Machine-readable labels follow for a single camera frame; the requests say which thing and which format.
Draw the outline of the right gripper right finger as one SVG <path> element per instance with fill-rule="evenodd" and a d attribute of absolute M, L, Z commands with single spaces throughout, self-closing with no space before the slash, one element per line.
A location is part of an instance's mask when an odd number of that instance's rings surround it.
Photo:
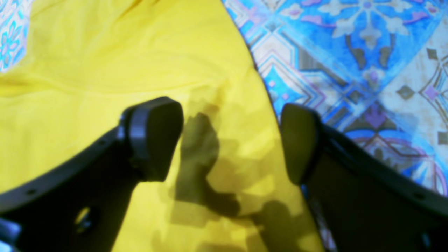
<path fill-rule="evenodd" d="M 280 132 L 290 181 L 320 203 L 340 252 L 446 252 L 447 197 L 417 185 L 287 103 Z"/>

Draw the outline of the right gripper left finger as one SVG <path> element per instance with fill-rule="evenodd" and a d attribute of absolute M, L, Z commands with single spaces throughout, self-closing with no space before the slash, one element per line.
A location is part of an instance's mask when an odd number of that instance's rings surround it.
<path fill-rule="evenodd" d="M 110 252 L 140 182 L 166 180 L 184 124 L 163 96 L 47 173 L 1 194 L 2 252 Z"/>

